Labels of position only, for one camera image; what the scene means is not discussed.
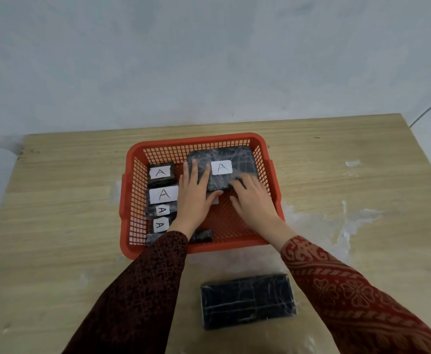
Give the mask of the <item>person's left hand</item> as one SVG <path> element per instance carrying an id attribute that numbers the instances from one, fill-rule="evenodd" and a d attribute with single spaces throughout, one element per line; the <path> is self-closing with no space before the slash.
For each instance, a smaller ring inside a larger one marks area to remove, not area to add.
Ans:
<path id="1" fill-rule="evenodd" d="M 210 207 L 205 205 L 209 174 L 210 165 L 207 164 L 198 185 L 190 186 L 188 162 L 184 162 L 183 175 L 181 175 L 178 184 L 177 216 L 168 232 L 179 232 L 190 240 L 194 232 L 204 222 L 210 210 Z"/>

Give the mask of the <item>person's right hand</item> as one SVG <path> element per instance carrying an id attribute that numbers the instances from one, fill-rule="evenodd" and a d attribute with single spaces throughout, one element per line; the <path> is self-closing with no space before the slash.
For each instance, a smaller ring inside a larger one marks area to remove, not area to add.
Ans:
<path id="1" fill-rule="evenodd" d="M 245 214 L 239 216 L 250 229 L 273 244 L 282 220 L 265 186 L 257 177 L 246 173 L 231 181 L 230 185 L 245 209 Z"/>

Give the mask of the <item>large black labelled package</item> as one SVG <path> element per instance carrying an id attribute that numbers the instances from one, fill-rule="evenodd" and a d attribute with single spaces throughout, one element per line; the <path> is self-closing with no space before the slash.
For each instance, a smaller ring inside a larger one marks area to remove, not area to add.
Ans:
<path id="1" fill-rule="evenodd" d="M 259 177 L 254 154 L 249 146 L 192 151 L 187 156 L 189 172 L 192 171 L 192 160 L 197 162 L 199 181 L 206 170 L 206 165 L 210 165 L 208 192 L 230 189 L 230 182 L 239 179 L 243 173 Z"/>

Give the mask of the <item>person's left forearm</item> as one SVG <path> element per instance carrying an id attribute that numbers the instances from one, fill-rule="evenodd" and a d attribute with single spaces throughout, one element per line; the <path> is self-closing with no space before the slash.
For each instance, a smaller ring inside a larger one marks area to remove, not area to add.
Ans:
<path id="1" fill-rule="evenodd" d="M 165 354 L 189 240 L 170 231 L 100 295 L 62 354 Z"/>

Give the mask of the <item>person's right forearm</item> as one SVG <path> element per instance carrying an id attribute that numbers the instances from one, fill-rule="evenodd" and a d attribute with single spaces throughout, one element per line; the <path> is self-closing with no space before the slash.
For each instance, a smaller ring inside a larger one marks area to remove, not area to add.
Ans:
<path id="1" fill-rule="evenodd" d="M 279 251 L 341 354 L 431 354 L 431 328 L 353 267 L 279 218 L 256 232 Z"/>

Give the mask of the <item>red plastic mesh basket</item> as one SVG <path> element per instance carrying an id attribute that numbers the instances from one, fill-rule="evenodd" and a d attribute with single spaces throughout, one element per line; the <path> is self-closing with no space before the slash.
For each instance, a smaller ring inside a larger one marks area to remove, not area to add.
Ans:
<path id="1" fill-rule="evenodd" d="M 279 188 L 273 161 L 269 158 L 265 140 L 256 133 L 235 133 L 205 137 L 172 140 L 147 141 L 134 144 L 127 152 L 125 171 L 122 177 L 119 215 L 121 218 L 120 248 L 125 257 L 135 260 L 146 248 L 145 241 L 150 233 L 151 221 L 145 215 L 149 204 L 148 166 L 174 162 L 176 179 L 183 172 L 183 161 L 196 150 L 248 146 L 254 155 L 254 162 L 260 182 L 264 184 L 277 210 L 284 219 L 281 209 Z M 235 193 L 224 190 L 219 203 L 211 206 L 203 230 L 213 231 L 211 243 L 191 244 L 189 253 L 222 251 L 243 247 L 265 245 L 267 242 L 250 230 L 235 212 L 230 196 Z"/>

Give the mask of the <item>small square black labelled package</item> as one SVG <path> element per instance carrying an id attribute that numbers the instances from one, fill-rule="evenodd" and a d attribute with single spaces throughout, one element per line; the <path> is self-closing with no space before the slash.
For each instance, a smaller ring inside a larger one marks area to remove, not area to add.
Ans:
<path id="1" fill-rule="evenodd" d="M 173 161 L 149 164 L 147 166 L 148 189 L 176 184 L 175 163 Z"/>

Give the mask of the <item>medium black labelled package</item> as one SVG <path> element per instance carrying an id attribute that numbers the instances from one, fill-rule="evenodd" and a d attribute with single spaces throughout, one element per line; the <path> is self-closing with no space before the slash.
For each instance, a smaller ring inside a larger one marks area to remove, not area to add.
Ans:
<path id="1" fill-rule="evenodd" d="M 148 205 L 176 202 L 178 199 L 178 185 L 169 185 L 146 190 Z"/>

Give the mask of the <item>flat black wrapped package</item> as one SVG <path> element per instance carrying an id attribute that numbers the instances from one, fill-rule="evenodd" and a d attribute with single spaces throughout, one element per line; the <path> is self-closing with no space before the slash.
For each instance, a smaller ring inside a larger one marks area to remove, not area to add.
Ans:
<path id="1" fill-rule="evenodd" d="M 146 236 L 145 246 L 151 246 L 157 239 L 162 237 L 166 232 L 162 233 L 152 233 Z M 189 240 L 189 244 L 203 244 L 203 243 L 212 243 L 213 242 L 213 231 L 211 229 L 195 231 Z"/>

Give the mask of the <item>large black unlabelled wrapped package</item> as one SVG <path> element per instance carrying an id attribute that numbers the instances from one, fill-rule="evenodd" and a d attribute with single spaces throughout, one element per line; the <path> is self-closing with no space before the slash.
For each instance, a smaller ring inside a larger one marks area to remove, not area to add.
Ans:
<path id="1" fill-rule="evenodd" d="M 200 299 L 206 331 L 297 315 L 291 283 L 285 273 L 203 284 Z"/>

